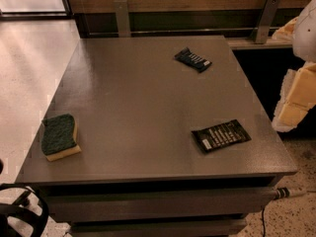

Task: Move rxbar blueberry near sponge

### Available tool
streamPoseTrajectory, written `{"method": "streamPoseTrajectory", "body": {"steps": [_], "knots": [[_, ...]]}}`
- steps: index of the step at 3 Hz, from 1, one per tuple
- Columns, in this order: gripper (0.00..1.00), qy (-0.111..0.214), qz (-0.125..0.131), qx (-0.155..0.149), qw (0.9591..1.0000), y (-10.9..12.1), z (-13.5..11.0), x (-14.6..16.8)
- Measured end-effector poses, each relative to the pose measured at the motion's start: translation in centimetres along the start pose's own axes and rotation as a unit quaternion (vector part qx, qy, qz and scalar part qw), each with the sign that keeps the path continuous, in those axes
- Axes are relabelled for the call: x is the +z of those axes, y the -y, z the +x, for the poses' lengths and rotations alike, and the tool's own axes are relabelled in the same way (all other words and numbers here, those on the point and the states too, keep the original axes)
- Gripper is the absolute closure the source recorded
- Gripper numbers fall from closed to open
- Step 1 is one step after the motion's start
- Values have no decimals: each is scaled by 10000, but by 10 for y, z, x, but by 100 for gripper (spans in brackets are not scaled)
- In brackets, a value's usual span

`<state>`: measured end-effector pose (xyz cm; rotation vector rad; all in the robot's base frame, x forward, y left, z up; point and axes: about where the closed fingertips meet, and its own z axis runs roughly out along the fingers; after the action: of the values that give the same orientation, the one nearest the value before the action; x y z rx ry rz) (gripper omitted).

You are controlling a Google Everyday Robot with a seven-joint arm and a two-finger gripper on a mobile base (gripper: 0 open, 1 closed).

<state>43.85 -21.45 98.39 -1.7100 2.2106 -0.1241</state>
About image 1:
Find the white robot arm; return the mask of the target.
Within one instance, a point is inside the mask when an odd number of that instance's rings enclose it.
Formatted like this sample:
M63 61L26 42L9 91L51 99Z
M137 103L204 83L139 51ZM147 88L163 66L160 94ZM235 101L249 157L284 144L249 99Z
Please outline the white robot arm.
M289 41L293 54L304 61L297 71L288 69L283 77L272 121L274 130L289 132L316 105L316 0L275 31L273 39Z

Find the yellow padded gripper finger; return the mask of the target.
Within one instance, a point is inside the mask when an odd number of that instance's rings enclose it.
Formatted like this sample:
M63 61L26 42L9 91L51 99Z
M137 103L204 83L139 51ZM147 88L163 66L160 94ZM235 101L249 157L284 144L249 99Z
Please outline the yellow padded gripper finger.
M278 132L289 132L316 105L316 63L306 62L297 71L288 69L279 95L272 127Z
M293 32L294 32L294 27L295 27L296 22L297 22L297 17L291 19L284 26L280 27L278 30L276 30L273 33L272 39L292 42L292 37L293 37Z

